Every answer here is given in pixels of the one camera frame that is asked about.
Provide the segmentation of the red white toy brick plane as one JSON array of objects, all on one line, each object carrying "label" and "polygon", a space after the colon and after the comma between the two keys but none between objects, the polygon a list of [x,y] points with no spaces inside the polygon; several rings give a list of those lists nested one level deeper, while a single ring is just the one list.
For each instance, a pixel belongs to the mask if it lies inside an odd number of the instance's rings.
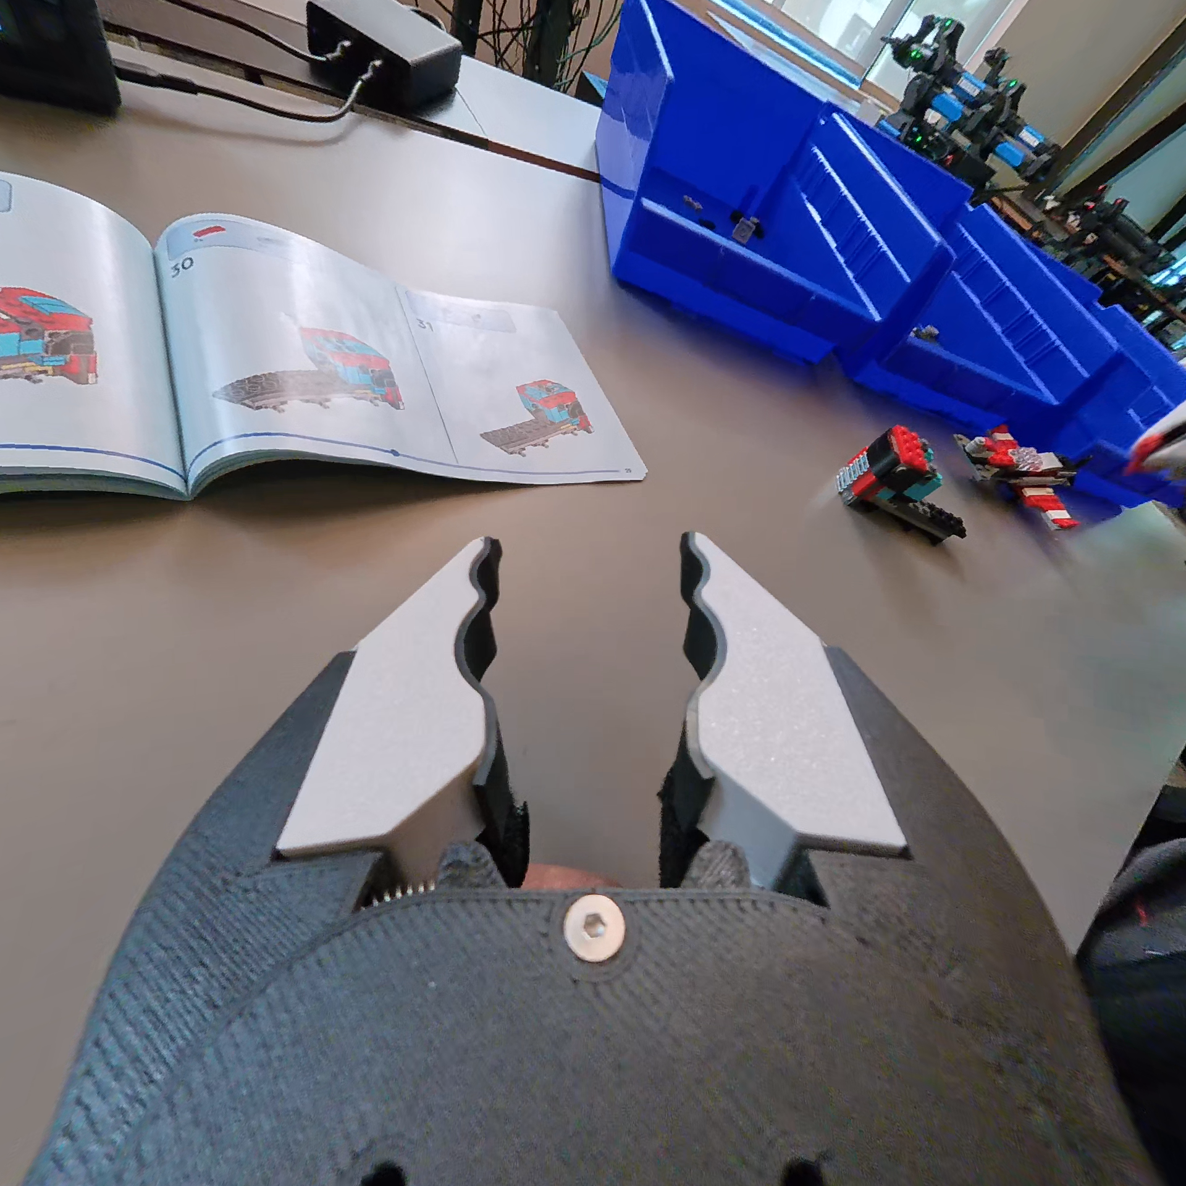
[{"label": "red white toy brick plane", "polygon": [[1059,490],[1074,486],[1079,472],[1093,459],[1090,454],[1070,459],[1058,452],[1024,447],[1007,424],[977,437],[956,434],[953,441],[973,469],[977,483],[991,486],[1021,509],[1038,513],[1050,531],[1080,526],[1063,504]]}]

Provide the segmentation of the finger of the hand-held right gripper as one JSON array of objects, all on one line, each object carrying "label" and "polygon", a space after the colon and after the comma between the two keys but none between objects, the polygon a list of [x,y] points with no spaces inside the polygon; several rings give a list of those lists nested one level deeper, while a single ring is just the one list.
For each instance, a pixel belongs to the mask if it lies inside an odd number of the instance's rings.
[{"label": "finger of the hand-held right gripper", "polygon": [[1127,475],[1168,472],[1182,479],[1185,473],[1185,404],[1154,423],[1130,448]]}]

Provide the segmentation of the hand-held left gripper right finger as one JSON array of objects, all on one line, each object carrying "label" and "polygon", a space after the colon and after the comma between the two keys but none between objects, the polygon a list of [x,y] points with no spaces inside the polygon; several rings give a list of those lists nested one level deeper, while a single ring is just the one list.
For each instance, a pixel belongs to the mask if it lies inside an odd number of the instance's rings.
[{"label": "hand-held left gripper right finger", "polygon": [[679,593],[696,682],[659,791],[659,886],[689,886],[716,842],[784,894],[806,852],[908,857],[820,637],[700,531],[679,541]]}]

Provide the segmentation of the black power bank green display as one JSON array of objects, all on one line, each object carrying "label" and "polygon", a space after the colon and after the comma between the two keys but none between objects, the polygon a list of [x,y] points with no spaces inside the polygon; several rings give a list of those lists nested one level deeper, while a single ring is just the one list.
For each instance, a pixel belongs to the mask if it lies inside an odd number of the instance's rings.
[{"label": "black power bank green display", "polygon": [[1,95],[69,111],[121,108],[96,2],[1,2]]}]

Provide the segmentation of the grey desk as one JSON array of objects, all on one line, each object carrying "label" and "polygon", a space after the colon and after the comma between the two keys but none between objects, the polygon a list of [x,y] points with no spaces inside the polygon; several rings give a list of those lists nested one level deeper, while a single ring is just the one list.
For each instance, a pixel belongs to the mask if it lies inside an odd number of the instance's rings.
[{"label": "grey desk", "polygon": [[[613,281],[594,183],[366,116],[311,127],[130,87],[109,122],[3,101],[3,170],[155,239],[287,228],[409,287],[556,310],[638,485],[264,465],[192,503],[3,499],[3,1184],[55,1112],[114,948],[205,800],[336,653],[466,543],[503,543],[489,672],[531,853],[658,879],[692,670],[678,540],[706,533],[843,648],[978,798],[1074,951],[1183,747],[1183,550],[984,500],[945,428]],[[836,473],[925,438],[933,545]]]}]

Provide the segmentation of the red teal toy brick truck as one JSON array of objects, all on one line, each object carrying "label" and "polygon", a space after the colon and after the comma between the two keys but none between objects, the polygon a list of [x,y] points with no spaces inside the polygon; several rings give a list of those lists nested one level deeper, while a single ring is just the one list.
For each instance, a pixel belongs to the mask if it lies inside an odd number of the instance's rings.
[{"label": "red teal toy brick truck", "polygon": [[939,545],[967,537],[962,519],[929,502],[942,482],[928,441],[905,425],[892,425],[836,473],[834,489],[847,507],[881,511]]}]

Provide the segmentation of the toy brick instruction booklet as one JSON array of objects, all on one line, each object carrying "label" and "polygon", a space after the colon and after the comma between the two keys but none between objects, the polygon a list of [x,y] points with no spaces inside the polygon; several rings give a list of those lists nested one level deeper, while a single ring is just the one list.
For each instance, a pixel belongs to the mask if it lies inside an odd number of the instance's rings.
[{"label": "toy brick instruction booklet", "polygon": [[193,500],[318,461],[507,485],[647,468],[565,322],[415,291],[227,214],[151,245],[79,194],[3,173],[3,495]]}]

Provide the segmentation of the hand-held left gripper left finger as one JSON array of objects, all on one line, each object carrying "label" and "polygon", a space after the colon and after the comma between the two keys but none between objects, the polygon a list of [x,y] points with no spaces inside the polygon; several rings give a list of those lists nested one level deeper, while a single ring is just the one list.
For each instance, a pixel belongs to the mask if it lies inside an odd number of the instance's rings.
[{"label": "hand-held left gripper left finger", "polygon": [[417,886],[452,843],[477,840],[507,886],[524,883],[529,815],[481,684],[500,561],[500,541],[472,541],[350,653],[280,856],[377,850]]}]

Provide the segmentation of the black power adapter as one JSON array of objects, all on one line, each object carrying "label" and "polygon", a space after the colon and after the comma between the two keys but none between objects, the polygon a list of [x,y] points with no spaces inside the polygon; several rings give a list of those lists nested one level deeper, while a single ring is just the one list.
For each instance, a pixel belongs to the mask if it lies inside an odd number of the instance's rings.
[{"label": "black power adapter", "polygon": [[313,78],[340,96],[378,62],[359,102],[385,115],[415,115],[450,98],[463,60],[455,37],[397,2],[309,2],[306,46]]}]

